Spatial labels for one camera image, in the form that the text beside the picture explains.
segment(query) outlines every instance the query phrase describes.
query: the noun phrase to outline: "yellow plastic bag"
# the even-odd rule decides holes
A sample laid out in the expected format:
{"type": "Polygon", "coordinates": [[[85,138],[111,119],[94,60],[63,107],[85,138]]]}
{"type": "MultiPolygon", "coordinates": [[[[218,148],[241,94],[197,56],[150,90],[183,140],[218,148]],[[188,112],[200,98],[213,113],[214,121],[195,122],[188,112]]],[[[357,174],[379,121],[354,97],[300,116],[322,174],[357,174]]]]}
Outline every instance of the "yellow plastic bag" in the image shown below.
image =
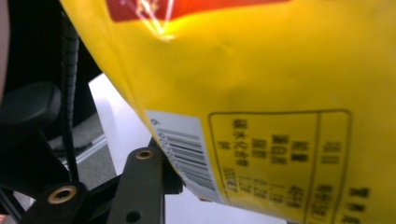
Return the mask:
{"type": "Polygon", "coordinates": [[[62,0],[197,196],[396,223],[396,2],[62,0]]]}

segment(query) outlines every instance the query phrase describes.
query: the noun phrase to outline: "nutrition label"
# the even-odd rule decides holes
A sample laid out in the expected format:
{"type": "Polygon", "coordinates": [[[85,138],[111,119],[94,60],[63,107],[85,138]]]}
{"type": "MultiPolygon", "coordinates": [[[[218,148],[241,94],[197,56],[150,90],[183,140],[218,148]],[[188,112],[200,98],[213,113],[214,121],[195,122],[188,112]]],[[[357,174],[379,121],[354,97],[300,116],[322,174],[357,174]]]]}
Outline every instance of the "nutrition label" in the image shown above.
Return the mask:
{"type": "Polygon", "coordinates": [[[333,223],[347,167],[347,111],[214,113],[209,123],[230,205],[333,223]]]}

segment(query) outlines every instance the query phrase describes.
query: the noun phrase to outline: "barcode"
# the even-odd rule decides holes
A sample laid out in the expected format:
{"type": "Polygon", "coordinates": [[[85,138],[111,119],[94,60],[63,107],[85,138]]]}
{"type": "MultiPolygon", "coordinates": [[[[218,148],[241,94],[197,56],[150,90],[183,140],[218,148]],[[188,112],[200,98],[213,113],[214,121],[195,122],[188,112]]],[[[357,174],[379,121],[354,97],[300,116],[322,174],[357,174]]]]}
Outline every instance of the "barcode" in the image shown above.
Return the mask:
{"type": "Polygon", "coordinates": [[[207,154],[200,119],[161,111],[146,111],[169,161],[195,195],[223,203],[207,154]]]}
{"type": "Polygon", "coordinates": [[[199,136],[158,129],[166,136],[166,147],[175,161],[177,169],[189,180],[201,187],[216,191],[210,168],[205,160],[205,152],[199,136]]]}

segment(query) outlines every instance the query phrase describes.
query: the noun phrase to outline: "screw hole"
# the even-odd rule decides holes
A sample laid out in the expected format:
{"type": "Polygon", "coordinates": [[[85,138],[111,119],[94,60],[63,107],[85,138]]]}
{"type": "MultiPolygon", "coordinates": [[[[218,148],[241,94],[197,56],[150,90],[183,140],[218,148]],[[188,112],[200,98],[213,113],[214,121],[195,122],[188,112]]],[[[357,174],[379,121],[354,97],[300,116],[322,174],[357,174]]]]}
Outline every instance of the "screw hole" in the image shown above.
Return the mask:
{"type": "Polygon", "coordinates": [[[128,213],[126,216],[126,221],[129,223],[136,223],[140,220],[140,218],[142,218],[142,215],[138,211],[133,211],[128,213]]]}
{"type": "Polygon", "coordinates": [[[55,198],[56,198],[57,200],[61,200],[61,199],[66,198],[66,197],[69,196],[69,195],[70,195],[70,191],[67,190],[67,189],[65,189],[65,190],[63,190],[63,191],[57,193],[57,194],[55,195],[55,198]]]}
{"type": "Polygon", "coordinates": [[[77,189],[74,186],[63,186],[59,189],[56,189],[49,196],[49,203],[58,204],[65,203],[77,194],[77,189]]]}
{"type": "Polygon", "coordinates": [[[150,152],[150,151],[141,151],[141,152],[139,152],[139,153],[136,155],[136,157],[137,157],[139,160],[146,160],[146,159],[148,159],[148,158],[151,158],[153,155],[154,155],[154,154],[153,154],[152,152],[150,152]]]}

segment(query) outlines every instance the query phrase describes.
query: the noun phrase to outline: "red logo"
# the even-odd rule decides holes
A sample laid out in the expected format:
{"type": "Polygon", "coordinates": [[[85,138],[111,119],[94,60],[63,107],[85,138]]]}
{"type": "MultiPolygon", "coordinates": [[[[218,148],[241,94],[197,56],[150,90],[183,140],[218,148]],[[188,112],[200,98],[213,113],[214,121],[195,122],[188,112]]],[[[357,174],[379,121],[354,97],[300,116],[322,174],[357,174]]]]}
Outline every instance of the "red logo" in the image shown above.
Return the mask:
{"type": "Polygon", "coordinates": [[[170,21],[192,13],[290,0],[106,0],[113,21],[170,21]]]}

